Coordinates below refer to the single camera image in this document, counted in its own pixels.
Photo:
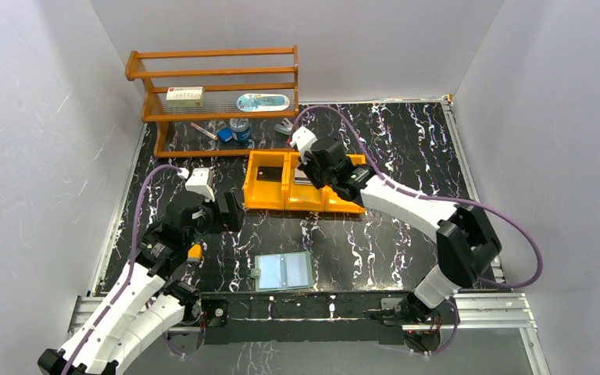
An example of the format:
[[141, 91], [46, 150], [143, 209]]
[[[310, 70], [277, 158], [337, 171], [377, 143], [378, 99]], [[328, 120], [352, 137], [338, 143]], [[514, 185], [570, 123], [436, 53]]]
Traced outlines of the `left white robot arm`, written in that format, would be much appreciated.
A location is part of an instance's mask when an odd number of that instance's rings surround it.
[[232, 191], [217, 200], [184, 191], [141, 237], [135, 257], [91, 316], [60, 348], [46, 349], [37, 361], [43, 374], [122, 374], [172, 326], [201, 316], [201, 293], [172, 280], [199, 236], [238, 232], [245, 211]]

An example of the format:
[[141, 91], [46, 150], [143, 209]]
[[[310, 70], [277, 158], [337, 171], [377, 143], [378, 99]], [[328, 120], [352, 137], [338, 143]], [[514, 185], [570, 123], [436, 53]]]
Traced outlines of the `green card holder wallet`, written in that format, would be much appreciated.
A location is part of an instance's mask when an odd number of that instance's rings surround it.
[[309, 252], [257, 255], [249, 276], [257, 292], [306, 289], [313, 285]]

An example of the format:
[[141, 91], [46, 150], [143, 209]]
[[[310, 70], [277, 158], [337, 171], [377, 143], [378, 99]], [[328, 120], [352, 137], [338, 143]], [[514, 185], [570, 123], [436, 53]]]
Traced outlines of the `yellow three-compartment bin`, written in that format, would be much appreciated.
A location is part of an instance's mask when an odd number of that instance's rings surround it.
[[[303, 176], [297, 169], [298, 165], [298, 152], [250, 152], [243, 185], [245, 208], [358, 215], [366, 211], [353, 202], [339, 198], [330, 187], [319, 190], [313, 185], [295, 184], [294, 178]], [[259, 166], [282, 166], [282, 181], [257, 181], [256, 170]]]

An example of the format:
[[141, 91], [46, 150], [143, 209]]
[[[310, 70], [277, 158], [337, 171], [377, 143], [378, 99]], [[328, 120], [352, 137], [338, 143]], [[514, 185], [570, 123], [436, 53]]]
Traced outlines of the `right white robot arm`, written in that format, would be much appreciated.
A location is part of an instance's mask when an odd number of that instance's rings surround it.
[[299, 152], [298, 168], [315, 188], [329, 187], [346, 202], [386, 213], [436, 244], [437, 265], [397, 305], [399, 314], [418, 320], [471, 288], [502, 250], [487, 214], [473, 203], [404, 192], [372, 166], [354, 164], [335, 138], [294, 135], [290, 144]]

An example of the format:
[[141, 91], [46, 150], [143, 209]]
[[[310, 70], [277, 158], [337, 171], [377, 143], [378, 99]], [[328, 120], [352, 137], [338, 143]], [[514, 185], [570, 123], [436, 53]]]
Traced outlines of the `orange wooden shelf rack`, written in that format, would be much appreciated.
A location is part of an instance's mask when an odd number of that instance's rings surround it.
[[[299, 113], [298, 46], [277, 48], [236, 48], [171, 52], [132, 51], [125, 65], [125, 77], [139, 80], [144, 88], [141, 120], [157, 127], [153, 154], [158, 159], [203, 156], [247, 155], [248, 149], [168, 149], [174, 123], [201, 123], [235, 118], [293, 118]], [[166, 98], [169, 89], [200, 86], [202, 105], [174, 108]], [[285, 95], [284, 109], [246, 112], [237, 104], [245, 94]]]

